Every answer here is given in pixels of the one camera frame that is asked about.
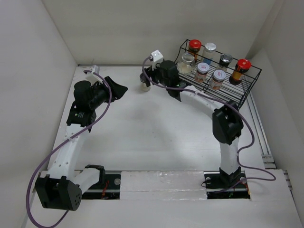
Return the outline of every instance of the cable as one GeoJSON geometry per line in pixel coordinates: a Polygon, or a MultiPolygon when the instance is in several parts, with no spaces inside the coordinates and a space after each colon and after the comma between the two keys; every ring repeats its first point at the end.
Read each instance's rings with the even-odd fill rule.
{"type": "MultiPolygon", "coordinates": [[[[108,105],[106,106],[104,112],[100,115],[100,117],[98,117],[93,123],[91,123],[90,125],[88,125],[87,127],[85,127],[84,129],[82,129],[81,131],[77,132],[76,134],[72,135],[71,138],[75,138],[77,137],[78,135],[80,135],[82,132],[88,130],[89,128],[91,128],[93,125],[95,125],[98,121],[100,121],[101,118],[103,118],[103,116],[105,115],[105,113],[108,111],[109,107],[110,107],[110,103],[111,103],[111,100],[112,100],[112,91],[111,91],[111,88],[109,86],[109,84],[107,83],[107,81],[101,77],[99,74],[95,73],[95,72],[92,72],[91,70],[85,70],[84,73],[93,73],[94,75],[96,75],[97,77],[99,77],[103,83],[106,85],[106,87],[109,89],[109,102],[108,102],[108,105]]],[[[62,142],[58,147],[56,147],[50,154],[48,154],[45,159],[39,164],[39,166],[35,169],[32,177],[30,178],[29,180],[29,183],[28,183],[28,189],[27,189],[27,194],[26,194],[26,210],[27,210],[27,213],[28,213],[28,218],[29,220],[38,228],[54,228],[56,227],[62,220],[63,218],[67,215],[68,213],[68,210],[63,214],[63,216],[58,220],[57,223],[55,223],[54,225],[50,226],[50,227],[45,227],[39,223],[37,223],[30,211],[30,203],[29,203],[29,196],[30,196],[30,189],[33,185],[33,182],[34,182],[34,179],[35,179],[35,176],[37,175],[37,173],[39,172],[39,170],[41,169],[41,167],[43,166],[44,163],[46,163],[50,157],[57,151],[59,150],[63,145],[65,145],[66,143],[68,143],[69,140],[65,140],[64,142],[62,142]]]]}
{"type": "Polygon", "coordinates": [[[238,182],[236,182],[234,185],[232,185],[231,187],[227,188],[227,189],[223,189],[221,191],[215,191],[216,193],[221,193],[221,192],[225,192],[229,189],[232,189],[234,188],[235,186],[237,186],[240,182],[242,181],[245,181],[245,180],[261,180],[261,181],[275,181],[276,180],[276,177],[275,175],[273,175],[271,172],[267,171],[267,170],[263,170],[261,168],[256,168],[256,167],[250,167],[250,166],[245,166],[245,165],[242,165],[239,161],[239,153],[243,150],[243,149],[246,149],[246,148],[249,148],[250,146],[252,146],[255,142],[255,136],[253,134],[253,131],[249,125],[249,123],[247,122],[247,120],[244,118],[244,116],[237,110],[235,109],[233,106],[227,104],[225,101],[222,101],[218,98],[215,98],[215,97],[209,97],[209,96],[206,96],[204,94],[201,94],[201,93],[196,93],[194,90],[191,90],[191,89],[183,89],[183,88],[173,88],[173,87],[166,87],[166,86],[162,86],[162,85],[159,85],[155,82],[153,82],[149,76],[147,75],[146,71],[144,70],[144,66],[146,64],[146,62],[148,61],[148,59],[152,59],[153,56],[148,56],[142,63],[142,73],[143,75],[145,75],[146,79],[149,80],[149,82],[159,88],[163,88],[163,89],[169,89],[169,90],[177,90],[177,91],[186,91],[186,92],[190,92],[190,93],[194,93],[194,94],[197,94],[199,95],[200,97],[203,97],[203,98],[206,98],[206,99],[209,99],[209,100],[212,100],[212,101],[216,101],[216,102],[219,102],[227,107],[229,107],[233,112],[235,112],[242,120],[243,122],[245,123],[245,125],[247,126],[250,134],[251,134],[251,137],[252,137],[252,141],[250,144],[248,144],[247,146],[243,146],[241,147],[238,151],[237,151],[237,162],[238,162],[238,165],[240,167],[243,167],[243,168],[246,168],[246,169],[252,169],[252,170],[258,170],[258,171],[262,171],[262,172],[265,172],[269,175],[271,175],[273,178],[272,179],[267,179],[267,178],[260,178],[260,177],[247,177],[245,179],[242,179],[242,180],[239,180],[238,182]]]}

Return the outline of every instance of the spice bottle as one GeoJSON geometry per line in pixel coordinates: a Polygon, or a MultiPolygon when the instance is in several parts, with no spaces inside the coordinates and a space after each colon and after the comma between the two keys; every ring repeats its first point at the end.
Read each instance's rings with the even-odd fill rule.
{"type": "Polygon", "coordinates": [[[210,82],[210,88],[213,90],[219,90],[225,80],[225,77],[226,77],[226,73],[224,71],[222,70],[214,71],[210,82]]]}
{"type": "Polygon", "coordinates": [[[207,63],[199,63],[194,76],[195,81],[203,83],[207,77],[209,68],[207,63]]]}
{"type": "Polygon", "coordinates": [[[244,73],[246,73],[249,68],[251,67],[251,63],[247,59],[240,59],[237,64],[236,68],[234,69],[232,75],[229,78],[229,82],[235,86],[242,82],[244,77],[244,73]]]}
{"type": "Polygon", "coordinates": [[[219,64],[215,70],[222,70],[225,73],[227,72],[227,67],[232,62],[233,57],[230,54],[221,54],[219,58],[219,64]]]}
{"type": "Polygon", "coordinates": [[[190,40],[188,53],[194,56],[195,62],[197,61],[198,58],[197,53],[200,51],[200,48],[201,48],[201,42],[198,39],[190,40]]]}
{"type": "Polygon", "coordinates": [[[213,56],[215,54],[215,49],[217,49],[217,46],[214,43],[207,43],[205,45],[203,51],[203,63],[207,63],[208,65],[211,64],[211,60],[213,59],[213,56]]]}
{"type": "Polygon", "coordinates": [[[177,63],[177,69],[181,74],[188,74],[194,68],[194,56],[189,53],[184,53],[181,56],[181,60],[177,63]]]}

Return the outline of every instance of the white wall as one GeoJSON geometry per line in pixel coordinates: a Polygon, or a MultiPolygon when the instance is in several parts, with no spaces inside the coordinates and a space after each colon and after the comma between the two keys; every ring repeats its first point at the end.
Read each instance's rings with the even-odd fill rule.
{"type": "Polygon", "coordinates": [[[174,60],[185,39],[245,57],[275,0],[43,0],[80,64],[174,60]]]}
{"type": "Polygon", "coordinates": [[[0,226],[20,228],[76,63],[40,0],[1,0],[0,31],[0,226]]]}
{"type": "Polygon", "coordinates": [[[285,0],[264,49],[254,98],[277,167],[286,169],[304,223],[304,1],[285,0]]]}

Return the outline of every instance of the black wire basket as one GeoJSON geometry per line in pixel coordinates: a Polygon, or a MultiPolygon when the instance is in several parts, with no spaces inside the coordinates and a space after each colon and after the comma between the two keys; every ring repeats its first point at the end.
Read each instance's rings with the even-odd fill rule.
{"type": "MultiPolygon", "coordinates": [[[[175,63],[177,63],[177,60],[181,58],[181,55],[183,53],[188,52],[189,41],[190,41],[189,39],[185,40],[185,42],[180,46],[180,50],[175,59],[175,63]]],[[[202,45],[200,52],[197,54],[198,61],[195,65],[195,68],[193,69],[193,71],[186,75],[179,73],[180,79],[189,82],[190,84],[195,86],[198,90],[200,90],[212,97],[219,98],[226,102],[228,102],[230,100],[235,101],[238,105],[237,109],[239,110],[242,107],[242,105],[244,104],[244,102],[246,101],[246,98],[249,95],[252,87],[258,80],[262,69],[260,69],[256,66],[251,66],[251,68],[248,70],[248,72],[246,72],[244,74],[245,76],[243,77],[242,82],[239,85],[233,85],[229,82],[229,78],[230,78],[231,74],[233,73],[236,63],[238,62],[238,59],[233,58],[233,61],[230,63],[230,65],[227,69],[227,76],[224,80],[223,85],[220,87],[219,90],[213,90],[210,88],[209,83],[211,82],[211,78],[212,78],[215,68],[219,64],[218,61],[219,61],[220,55],[222,54],[221,52],[216,51],[213,59],[211,60],[210,70],[209,70],[204,82],[199,83],[194,80],[197,64],[200,63],[201,59],[203,59],[203,56],[201,54],[203,52],[204,47],[205,46],[202,45]]]]}

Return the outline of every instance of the white table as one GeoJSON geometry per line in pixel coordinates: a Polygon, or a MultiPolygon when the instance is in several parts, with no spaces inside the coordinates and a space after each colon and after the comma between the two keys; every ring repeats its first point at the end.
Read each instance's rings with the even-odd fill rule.
{"type": "MultiPolygon", "coordinates": [[[[64,138],[65,123],[74,100],[74,84],[84,80],[84,69],[76,69],[55,146],[64,138]]],[[[76,169],[98,164],[106,170],[180,172],[134,172],[133,175],[123,172],[120,200],[83,200],[76,212],[68,213],[59,228],[302,227],[284,175],[278,170],[272,171],[277,181],[248,183],[251,200],[206,200],[206,192],[199,186],[201,171],[217,171],[220,166],[219,143],[212,134],[211,120],[171,98],[164,89],[152,87],[147,93],[140,91],[140,73],[139,66],[101,67],[102,76],[110,76],[129,89],[93,127],[76,169]],[[171,181],[155,179],[159,175],[180,177],[174,185],[174,196],[171,181]]],[[[98,108],[97,116],[104,108],[105,105],[98,108]]],[[[253,126],[247,102],[240,111],[253,126]]],[[[244,127],[239,147],[250,141],[249,131],[244,127]]],[[[256,140],[241,153],[241,163],[263,168],[261,154],[256,140]]],[[[246,170],[246,174],[267,177],[257,171],[246,170]]],[[[37,195],[34,195],[32,210],[44,225],[52,225],[63,213],[43,209],[37,195]]],[[[29,221],[26,228],[31,227],[34,226],[29,221]]]]}

